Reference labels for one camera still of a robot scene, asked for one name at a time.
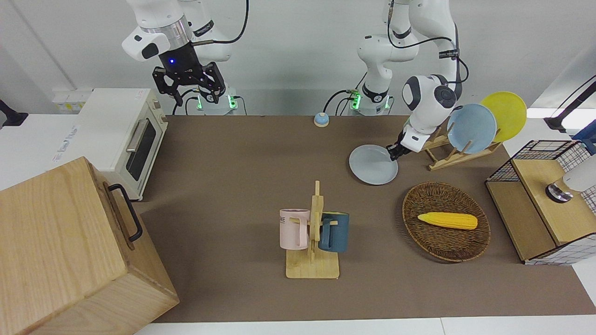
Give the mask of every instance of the pink mug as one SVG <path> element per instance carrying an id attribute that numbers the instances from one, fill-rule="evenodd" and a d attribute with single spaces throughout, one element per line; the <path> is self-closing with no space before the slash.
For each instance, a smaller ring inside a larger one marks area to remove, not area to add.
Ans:
<path id="1" fill-rule="evenodd" d="M 280 210 L 280 247 L 286 250 L 308 248 L 308 220 L 311 211 L 307 209 Z"/>

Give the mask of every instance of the wooden box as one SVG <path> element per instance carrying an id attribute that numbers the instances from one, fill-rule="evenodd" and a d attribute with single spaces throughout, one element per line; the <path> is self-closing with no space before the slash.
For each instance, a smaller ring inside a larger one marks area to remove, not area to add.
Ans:
<path id="1" fill-rule="evenodd" d="M 573 192 L 568 203 L 545 187 L 565 174 L 558 161 L 512 159 L 519 181 L 486 181 L 517 254 L 525 264 L 571 265 L 596 255 L 596 216 Z"/>
<path id="2" fill-rule="evenodd" d="M 129 205 L 85 158 L 0 192 L 0 335 L 133 334 L 178 303 Z"/>

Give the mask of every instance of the wooden mug stand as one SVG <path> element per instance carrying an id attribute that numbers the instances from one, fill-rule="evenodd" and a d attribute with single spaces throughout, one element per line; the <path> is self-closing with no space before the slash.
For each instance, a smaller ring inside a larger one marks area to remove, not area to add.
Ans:
<path id="1" fill-rule="evenodd" d="M 315 181 L 315 195 L 312 196 L 311 219 L 308 222 L 310 243 L 307 249 L 285 251 L 285 276 L 288 278 L 339 278 L 339 257 L 336 252 L 326 252 L 318 247 L 322 223 L 323 196 L 320 183 Z"/>
<path id="2" fill-rule="evenodd" d="M 451 150 L 451 152 L 449 153 L 449 155 L 447 157 L 445 157 L 444 159 L 437 159 L 437 157 L 435 157 L 435 155 L 430 151 L 430 149 L 438 148 L 438 147 L 442 147 L 444 145 L 450 144 L 447 134 L 449 134 L 451 129 L 453 129 L 454 124 L 455 123 L 451 123 L 451 127 L 449 127 L 449 129 L 447 129 L 447 133 L 445 135 L 441 135 L 441 136 L 439 136 L 441 127 L 438 127 L 437 130 L 432 135 L 431 139 L 428 140 L 425 143 L 425 145 L 422 147 L 422 149 L 429 155 L 430 159 L 433 160 L 433 163 L 429 165 L 429 170 L 433 171 L 433 170 L 438 170 L 438 169 L 442 169 L 442 168 L 447 168 L 448 166 L 456 165 L 456 164 L 467 162 L 469 160 L 473 160 L 473 159 L 476 159 L 476 158 L 479 158 L 482 156 L 486 156 L 488 154 L 492 154 L 493 152 L 495 152 L 495 150 L 497 148 L 499 148 L 503 144 L 503 142 L 493 142 L 488 146 L 488 148 L 482 150 L 479 153 L 467 154 L 467 153 L 465 153 L 465 151 L 468 150 L 468 148 L 473 143 L 472 141 L 469 141 L 465 145 L 465 147 L 462 151 L 459 151 L 456 148 L 453 148 L 453 150 Z"/>

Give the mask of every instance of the brown mat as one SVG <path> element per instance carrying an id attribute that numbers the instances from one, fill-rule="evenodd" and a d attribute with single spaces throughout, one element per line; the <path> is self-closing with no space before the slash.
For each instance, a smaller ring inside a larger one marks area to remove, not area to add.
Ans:
<path id="1" fill-rule="evenodd" d="M 398 177 L 373 187 L 350 172 L 362 144 L 387 145 L 404 117 L 170 117 L 142 215 L 180 296 L 158 322 L 347 320 L 594 314 L 571 267 L 524 266 L 484 180 L 507 155 L 429 172 L 424 153 L 399 161 Z M 338 280 L 290 280 L 278 211 L 309 208 L 321 180 L 325 209 L 350 213 Z M 491 225 L 481 257 L 441 264 L 411 245 L 395 213 L 424 181 L 474 198 Z"/>

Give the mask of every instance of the woven tray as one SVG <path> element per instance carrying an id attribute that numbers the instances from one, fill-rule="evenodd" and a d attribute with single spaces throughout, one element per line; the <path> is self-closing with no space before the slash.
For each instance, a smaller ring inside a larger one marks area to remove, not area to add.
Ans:
<path id="1" fill-rule="evenodd" d="M 474 230 L 452 229 L 418 220 L 419 214 L 452 212 L 478 218 Z M 442 260 L 465 262 L 482 255 L 491 239 L 491 228 L 482 208 L 459 188 L 440 182 L 413 187 L 403 200 L 402 216 L 408 233 L 424 251 Z"/>

